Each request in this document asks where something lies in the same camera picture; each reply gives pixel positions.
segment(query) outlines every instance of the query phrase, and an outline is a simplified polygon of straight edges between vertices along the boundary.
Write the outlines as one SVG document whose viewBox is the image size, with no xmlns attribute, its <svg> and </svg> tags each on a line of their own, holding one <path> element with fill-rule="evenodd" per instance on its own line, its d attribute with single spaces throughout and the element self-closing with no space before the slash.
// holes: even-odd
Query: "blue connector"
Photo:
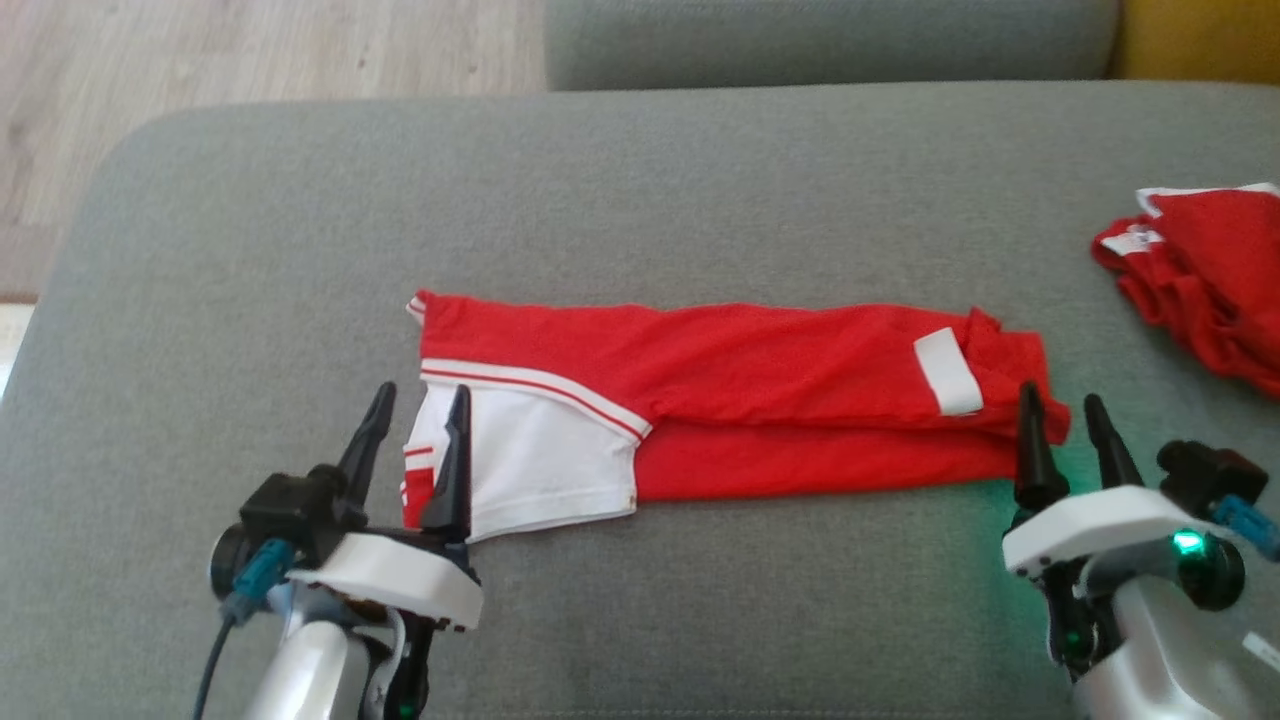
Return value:
<svg viewBox="0 0 1280 720">
<path fill-rule="evenodd" d="M 242 626 L 255 612 L 266 607 L 266 593 L 284 582 L 293 568 L 293 546 L 282 539 L 269 539 L 253 553 L 248 565 L 236 575 L 232 593 L 219 610 L 224 619 Z"/>
<path fill-rule="evenodd" d="M 1224 497 L 1213 509 L 1213 521 L 1249 541 L 1262 557 L 1280 562 L 1280 528 L 1240 496 Z"/>
</svg>

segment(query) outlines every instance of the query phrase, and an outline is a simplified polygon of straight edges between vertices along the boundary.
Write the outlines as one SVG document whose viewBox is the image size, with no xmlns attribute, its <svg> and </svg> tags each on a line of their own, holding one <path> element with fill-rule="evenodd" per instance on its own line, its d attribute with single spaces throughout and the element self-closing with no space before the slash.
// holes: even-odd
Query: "couch armrest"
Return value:
<svg viewBox="0 0 1280 720">
<path fill-rule="evenodd" d="M 548 0 L 553 90 L 1106 72 L 1116 0 Z"/>
</svg>

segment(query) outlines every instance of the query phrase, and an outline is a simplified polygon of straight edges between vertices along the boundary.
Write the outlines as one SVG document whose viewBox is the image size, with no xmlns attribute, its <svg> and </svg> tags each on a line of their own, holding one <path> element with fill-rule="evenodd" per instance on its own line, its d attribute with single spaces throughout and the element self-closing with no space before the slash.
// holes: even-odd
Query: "gray cushion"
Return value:
<svg viewBox="0 0 1280 720">
<path fill-rule="evenodd" d="M 205 564 L 271 471 L 333 461 L 399 382 L 370 493 L 398 516 L 419 286 L 507 301 L 977 304 L 1043 333 L 1155 477 L 1170 438 L 1280 469 L 1280 409 L 1142 324 L 1088 255 L 1149 184 L 1280 176 L 1280 91 L 974 83 L 184 113 L 101 167 L 0 405 L 5 715 L 174 717 Z M 1080 432 L 1060 454 L 1097 487 Z M 1263 506 L 1280 511 L 1280 489 Z M 444 717 L 1066 717 L 1007 482 L 644 506 L 475 548 Z M 1215 618 L 1280 641 L 1280 573 Z M 278 621 L 232 635 L 241 711 Z M 1261 665 L 1248 664 L 1261 673 Z"/>
<path fill-rule="evenodd" d="M 1116 0 L 548 0 L 556 90 L 1106 72 Z"/>
</svg>

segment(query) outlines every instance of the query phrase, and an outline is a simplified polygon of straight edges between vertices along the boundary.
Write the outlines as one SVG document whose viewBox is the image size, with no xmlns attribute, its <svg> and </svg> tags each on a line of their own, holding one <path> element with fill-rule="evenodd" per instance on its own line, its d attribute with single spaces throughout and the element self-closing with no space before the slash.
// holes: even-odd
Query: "folded red shirt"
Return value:
<svg viewBox="0 0 1280 720">
<path fill-rule="evenodd" d="M 420 291 L 428 396 L 406 445 L 417 524 L 472 391 L 472 539 L 636 502 L 859 492 L 1014 473 L 1039 337 L 980 310 L 543 307 Z M 1062 442 L 1068 409 L 1050 400 Z"/>
</svg>

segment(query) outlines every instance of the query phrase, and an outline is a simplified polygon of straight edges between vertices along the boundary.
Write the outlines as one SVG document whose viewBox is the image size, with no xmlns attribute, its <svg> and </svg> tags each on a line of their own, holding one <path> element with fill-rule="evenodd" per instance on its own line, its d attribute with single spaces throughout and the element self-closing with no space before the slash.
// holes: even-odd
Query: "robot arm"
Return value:
<svg viewBox="0 0 1280 720">
<path fill-rule="evenodd" d="M 1097 396 L 1085 420 L 1103 488 L 1073 496 L 1039 396 L 1023 388 L 1019 510 L 1002 542 L 1007 570 L 1044 597 L 1050 659 L 1066 669 L 1079 715 L 1261 717 L 1196 624 L 1243 592 L 1236 543 L 1276 557 L 1275 527 L 1252 509 L 1266 473 L 1234 451 L 1174 442 L 1158 457 L 1169 477 L 1152 489 Z"/>
<path fill-rule="evenodd" d="M 449 451 L 420 532 L 369 528 L 364 511 L 396 386 L 378 391 L 337 466 L 275 474 L 241 507 L 214 547 L 210 584 L 224 626 L 193 716 L 204 712 L 221 641 L 269 609 L 284 618 L 280 646 L 246 717 L 384 720 L 426 705 L 436 632 L 479 625 L 484 593 L 470 565 L 471 395 L 460 386 Z"/>
</svg>

